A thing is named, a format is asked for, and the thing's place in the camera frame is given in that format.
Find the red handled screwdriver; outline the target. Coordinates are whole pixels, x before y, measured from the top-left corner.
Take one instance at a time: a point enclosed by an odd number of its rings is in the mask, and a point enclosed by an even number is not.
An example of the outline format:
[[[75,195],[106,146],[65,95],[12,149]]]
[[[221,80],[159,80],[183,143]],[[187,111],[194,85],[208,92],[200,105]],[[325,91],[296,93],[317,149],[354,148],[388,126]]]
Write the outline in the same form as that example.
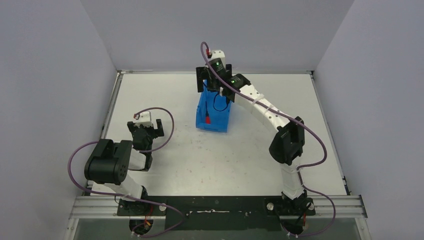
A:
[[[211,119],[210,119],[210,114],[208,111],[208,102],[205,101],[205,123],[210,125],[211,124]]]

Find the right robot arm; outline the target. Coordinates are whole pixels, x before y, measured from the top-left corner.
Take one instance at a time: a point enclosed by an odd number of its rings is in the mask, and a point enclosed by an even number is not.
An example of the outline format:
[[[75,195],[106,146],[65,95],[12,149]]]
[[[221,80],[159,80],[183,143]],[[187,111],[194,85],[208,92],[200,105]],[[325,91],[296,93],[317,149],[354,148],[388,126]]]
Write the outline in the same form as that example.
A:
[[[295,214],[302,207],[300,198],[305,197],[294,164],[303,153],[305,130],[299,125],[303,120],[297,116],[291,121],[281,116],[263,94],[242,74],[232,75],[220,58],[209,61],[210,67],[195,69],[197,91],[218,93],[226,103],[235,103],[250,112],[273,135],[268,148],[271,157],[280,164],[282,173],[282,209],[287,214]]]

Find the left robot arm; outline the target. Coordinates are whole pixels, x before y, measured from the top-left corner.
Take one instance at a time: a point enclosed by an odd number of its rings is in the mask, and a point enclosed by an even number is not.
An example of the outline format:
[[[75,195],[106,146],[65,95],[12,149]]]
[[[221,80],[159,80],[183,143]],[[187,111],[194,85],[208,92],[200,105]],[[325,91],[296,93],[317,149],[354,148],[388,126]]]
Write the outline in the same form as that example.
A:
[[[111,139],[100,139],[88,158],[84,176],[89,181],[105,185],[117,194],[122,194],[129,201],[128,208],[137,216],[148,210],[148,201],[144,186],[136,183],[128,171],[147,172],[150,170],[153,157],[153,140],[163,137],[162,120],[153,123],[142,121],[127,123],[132,140],[114,142]]]

